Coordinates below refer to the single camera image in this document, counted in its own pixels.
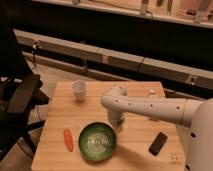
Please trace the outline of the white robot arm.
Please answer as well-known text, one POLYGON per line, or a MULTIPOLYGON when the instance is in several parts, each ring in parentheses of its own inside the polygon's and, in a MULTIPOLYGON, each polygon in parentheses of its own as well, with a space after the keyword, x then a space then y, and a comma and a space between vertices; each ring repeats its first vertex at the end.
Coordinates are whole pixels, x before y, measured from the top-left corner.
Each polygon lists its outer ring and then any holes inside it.
POLYGON ((189 127, 184 171, 213 171, 213 98, 130 97, 125 88, 113 86, 101 104, 114 128, 123 124, 124 112, 189 127))

